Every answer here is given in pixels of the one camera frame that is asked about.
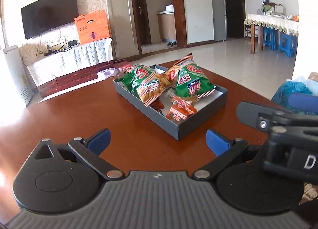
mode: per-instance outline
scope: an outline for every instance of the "flat screen tv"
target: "flat screen tv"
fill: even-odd
[[[67,23],[78,17],[76,0],[38,0],[21,9],[26,39]]]

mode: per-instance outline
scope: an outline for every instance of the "dark brown door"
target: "dark brown door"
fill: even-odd
[[[139,39],[141,45],[151,44],[147,2],[146,0],[132,0],[135,7],[135,18],[137,27],[137,36],[139,33]]]
[[[227,36],[244,38],[245,0],[225,0]]]

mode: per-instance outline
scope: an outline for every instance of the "gray refrigerator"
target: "gray refrigerator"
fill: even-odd
[[[212,0],[212,6],[214,22],[214,40],[224,41],[227,39],[225,0]]]

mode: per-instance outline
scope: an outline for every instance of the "orange plastic bag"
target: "orange plastic bag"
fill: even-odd
[[[81,15],[74,20],[81,44],[110,37],[105,10]]]

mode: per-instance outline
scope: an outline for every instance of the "lace trim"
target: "lace trim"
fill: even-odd
[[[257,26],[263,26],[263,27],[267,27],[267,28],[272,28],[272,29],[275,29],[276,31],[280,31],[280,32],[283,32],[285,34],[288,34],[288,35],[293,35],[293,36],[296,36],[298,37],[298,31],[295,31],[295,30],[292,30],[292,29],[287,29],[285,27],[282,27],[282,26],[278,26],[278,25],[275,25],[275,24],[272,24],[272,23],[268,23],[268,22],[262,22],[262,21],[258,21],[258,20],[251,20],[251,19],[246,19],[244,21],[244,24],[245,25],[252,25],[252,24],[255,24]]]

